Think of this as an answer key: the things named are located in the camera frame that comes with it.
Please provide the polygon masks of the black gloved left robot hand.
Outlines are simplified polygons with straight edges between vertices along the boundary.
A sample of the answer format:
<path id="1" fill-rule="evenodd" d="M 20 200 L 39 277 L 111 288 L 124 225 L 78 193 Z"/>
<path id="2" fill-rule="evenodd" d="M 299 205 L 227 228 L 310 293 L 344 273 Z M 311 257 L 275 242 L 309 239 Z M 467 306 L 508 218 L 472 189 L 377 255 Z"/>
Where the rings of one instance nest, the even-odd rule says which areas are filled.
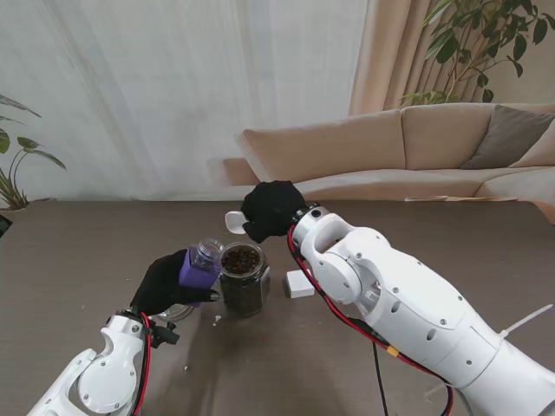
<path id="1" fill-rule="evenodd" d="M 130 302 L 136 314 L 158 315 L 173 305 L 193 305 L 201 302 L 216 302 L 220 295 L 212 287 L 198 289 L 179 284 L 180 270 L 187 250 L 179 250 L 160 257 L 147 269 L 145 276 Z"/>

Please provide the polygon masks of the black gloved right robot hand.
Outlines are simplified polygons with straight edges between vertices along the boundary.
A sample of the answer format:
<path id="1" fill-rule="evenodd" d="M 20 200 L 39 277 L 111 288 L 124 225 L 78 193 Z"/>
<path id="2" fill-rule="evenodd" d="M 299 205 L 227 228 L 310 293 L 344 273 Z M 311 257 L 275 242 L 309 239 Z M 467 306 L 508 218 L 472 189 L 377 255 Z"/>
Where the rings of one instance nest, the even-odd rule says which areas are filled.
<path id="1" fill-rule="evenodd" d="M 251 240 L 261 244 L 268 237 L 285 236 L 297 213 L 307 210 L 303 195 L 290 181 L 261 182 L 241 205 L 246 218 L 243 229 Z"/>

